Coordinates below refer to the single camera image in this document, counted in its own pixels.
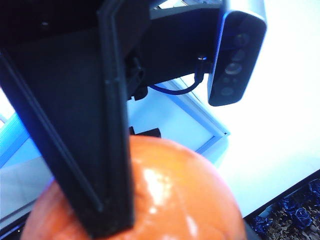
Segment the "orange ball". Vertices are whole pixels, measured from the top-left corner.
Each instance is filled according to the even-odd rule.
[[[238,205],[215,167],[170,140],[131,136],[134,227],[100,240],[245,240]],[[59,185],[37,200],[21,240],[89,240]]]

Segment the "black bracket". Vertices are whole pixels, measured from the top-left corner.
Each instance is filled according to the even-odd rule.
[[[8,2],[1,13],[17,11],[0,14],[1,87],[88,233],[131,227],[126,101],[145,97],[147,86],[211,72],[220,5],[149,10],[148,1],[106,0],[73,9],[52,1],[35,5],[39,19],[52,11],[38,28],[34,5]],[[199,56],[209,64],[199,68]]]
[[[131,127],[129,127],[129,132],[130,132],[130,135],[149,136],[149,137],[161,138],[161,132],[160,132],[159,128],[154,128],[154,129],[151,129],[151,130],[148,130],[148,131],[135,133],[134,127],[131,126]]]

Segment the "glossy orange surface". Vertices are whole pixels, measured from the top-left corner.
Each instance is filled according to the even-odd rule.
[[[237,203],[214,166],[169,140],[131,136],[136,221],[108,240],[245,240]],[[41,195],[22,240],[88,240],[57,183]]]

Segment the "white table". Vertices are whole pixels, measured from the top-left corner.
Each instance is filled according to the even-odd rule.
[[[208,158],[243,216],[320,169],[320,1],[265,6],[268,32],[243,99],[211,107],[206,82],[194,91],[231,133]]]

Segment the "camera lens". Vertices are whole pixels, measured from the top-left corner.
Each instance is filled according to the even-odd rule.
[[[224,87],[221,90],[221,95],[222,96],[231,96],[232,94],[234,94],[235,90],[231,87]]]
[[[222,77],[222,82],[223,82],[224,84],[228,84],[228,83],[230,83],[230,78],[229,78],[229,77],[226,77],[226,76],[223,76],[223,77]]]
[[[224,71],[229,75],[237,75],[242,71],[242,65],[236,62],[232,62],[225,68]]]
[[[246,56],[246,52],[242,49],[236,50],[231,54],[231,60],[235,62],[242,61]]]
[[[238,34],[234,37],[234,45],[239,48],[245,47],[250,41],[250,37],[246,33]]]

